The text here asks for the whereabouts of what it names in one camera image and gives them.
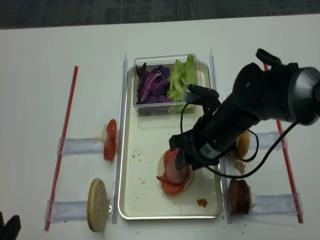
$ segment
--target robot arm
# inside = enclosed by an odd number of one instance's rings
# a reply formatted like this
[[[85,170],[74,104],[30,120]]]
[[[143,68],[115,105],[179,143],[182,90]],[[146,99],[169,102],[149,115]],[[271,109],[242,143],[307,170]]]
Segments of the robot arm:
[[[234,151],[234,141],[261,120],[281,120],[311,125],[320,115],[320,72],[313,67],[299,68],[297,63],[284,65],[280,59],[258,49],[257,57],[271,65],[262,71],[251,63],[238,74],[232,93],[223,103],[209,88],[189,85],[184,100],[202,105],[204,115],[193,129],[174,135],[170,149],[180,149],[176,168],[191,165],[202,168],[217,165],[219,159]]]

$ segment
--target green lettuce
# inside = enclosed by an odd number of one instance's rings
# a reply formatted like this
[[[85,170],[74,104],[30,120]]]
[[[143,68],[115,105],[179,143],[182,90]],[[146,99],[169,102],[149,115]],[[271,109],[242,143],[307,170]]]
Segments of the green lettuce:
[[[166,93],[167,97],[175,102],[182,102],[184,100],[186,85],[196,84],[194,56],[188,55],[186,63],[176,60],[173,72],[170,74],[168,81],[170,82],[170,87]],[[179,113],[183,107],[183,105],[171,106],[168,111],[171,113]],[[194,107],[194,105],[189,105],[187,109]]]

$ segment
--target gray carpet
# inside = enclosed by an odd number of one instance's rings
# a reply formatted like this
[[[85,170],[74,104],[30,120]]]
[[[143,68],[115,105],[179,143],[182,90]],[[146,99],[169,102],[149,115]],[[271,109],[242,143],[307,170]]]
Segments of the gray carpet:
[[[319,0],[0,0],[0,28],[320,13]]]

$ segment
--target food crumb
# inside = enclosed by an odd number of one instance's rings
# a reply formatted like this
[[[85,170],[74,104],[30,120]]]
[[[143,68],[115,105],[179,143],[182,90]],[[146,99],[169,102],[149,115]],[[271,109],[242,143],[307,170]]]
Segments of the food crumb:
[[[199,207],[206,207],[208,205],[208,202],[207,200],[204,198],[204,199],[198,199],[196,201],[196,203],[198,204]]]
[[[238,169],[241,173],[241,175],[243,175],[245,173],[245,167],[246,165],[244,165],[244,163],[242,161],[238,161],[236,164],[234,164],[234,168]]]

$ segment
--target purple cabbage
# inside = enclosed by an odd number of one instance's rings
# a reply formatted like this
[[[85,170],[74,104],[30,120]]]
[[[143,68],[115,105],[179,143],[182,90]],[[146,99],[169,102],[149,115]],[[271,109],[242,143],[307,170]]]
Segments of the purple cabbage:
[[[171,102],[173,102],[173,100],[164,95],[159,95],[159,96],[151,95],[145,101],[146,104],[171,103]]]
[[[170,74],[168,67],[159,65],[151,72],[146,71],[146,64],[136,68],[136,73],[139,76],[137,87],[138,104],[143,103],[167,103],[172,102],[167,98],[167,91],[170,83],[166,78]]]
[[[142,88],[142,91],[141,91],[141,94],[140,94],[140,97],[141,97],[140,98],[140,102],[141,103],[143,103],[147,99],[148,94],[151,91],[150,87],[151,87],[153,81],[160,75],[161,75],[161,72],[157,71],[157,69],[154,69],[146,77],[145,83],[143,84],[143,88]]]

